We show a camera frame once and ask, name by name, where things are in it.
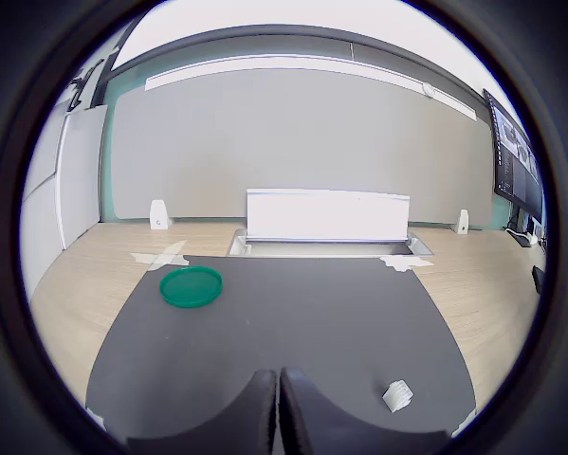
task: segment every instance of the computer monitor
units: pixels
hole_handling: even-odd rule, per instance
[[[494,192],[517,204],[537,223],[542,217],[542,181],[532,145],[520,125],[484,90],[492,120]]]

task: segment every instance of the light wood tabletop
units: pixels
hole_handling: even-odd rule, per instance
[[[240,222],[99,223],[64,251],[30,303],[44,346],[65,384],[84,404],[99,349],[148,265],[131,253],[161,253],[185,240],[181,254],[225,256]],[[416,267],[467,363],[478,410],[513,365],[538,303],[532,265],[544,269],[539,246],[522,248],[502,231],[413,227],[434,253]]]

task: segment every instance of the black monitor frame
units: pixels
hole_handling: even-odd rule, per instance
[[[522,136],[523,141],[525,142],[526,146],[529,148],[530,153],[533,154],[533,145],[530,142],[530,139],[524,132],[523,128],[518,124],[513,117],[508,113],[508,111],[487,91],[484,89],[484,98],[486,100],[486,105],[488,107],[488,112],[490,113],[490,121],[492,126],[492,145],[494,148],[494,193],[498,194],[502,198],[512,202],[513,204],[517,205],[519,208],[523,209],[528,215],[532,216],[537,223],[541,224],[542,221],[542,180],[541,174],[537,167],[537,183],[541,188],[541,204],[538,209],[534,207],[530,207],[528,203],[521,198],[510,194],[502,190],[499,187],[499,173],[504,172],[504,164],[501,161],[501,132],[499,131],[498,123],[496,120],[496,114],[494,113],[494,108],[496,107],[501,113],[504,115],[505,120],[507,120],[511,125],[514,127],[514,131],[519,133]]]

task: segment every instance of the white tape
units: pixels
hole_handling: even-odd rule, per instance
[[[387,403],[387,407],[391,412],[396,412],[402,408],[406,408],[414,393],[408,387],[405,381],[395,381],[389,386],[389,389],[382,395],[382,399]]]
[[[429,261],[425,261],[418,256],[387,255],[381,256],[380,260],[388,267],[393,267],[398,272],[405,272],[406,270],[410,270],[411,267],[432,265]]]
[[[130,253],[137,263],[150,264],[148,270],[153,271],[159,269],[166,264],[173,265],[189,265],[189,261],[185,259],[182,254],[177,254],[183,245],[187,243],[186,240],[177,242],[167,246],[161,254],[147,254],[147,253]]]
[[[92,412],[90,408],[85,408],[85,411],[88,413],[90,417],[92,417],[94,422],[96,422],[98,425],[102,427],[104,431],[106,431],[106,428],[104,427],[104,417],[100,417],[98,414],[95,414],[94,412]]]
[[[458,428],[452,432],[452,437],[455,438],[456,436],[458,436],[458,433],[463,431],[473,421],[476,415],[477,415],[477,410],[474,409],[472,412],[469,413],[467,419],[461,422],[461,425],[459,425]]]

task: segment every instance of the gray work surface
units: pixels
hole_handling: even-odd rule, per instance
[[[321,392],[366,422],[452,432],[475,408],[467,366],[412,271],[379,259],[187,257],[218,270],[221,296],[201,308],[166,303],[147,272],[94,364],[86,405],[107,430],[169,436],[226,407],[260,368],[300,367]],[[403,379],[412,402],[381,399]]]
[[[245,217],[248,188],[407,194],[410,221],[490,222],[492,134],[445,104],[348,74],[256,69],[122,95],[115,215]]]

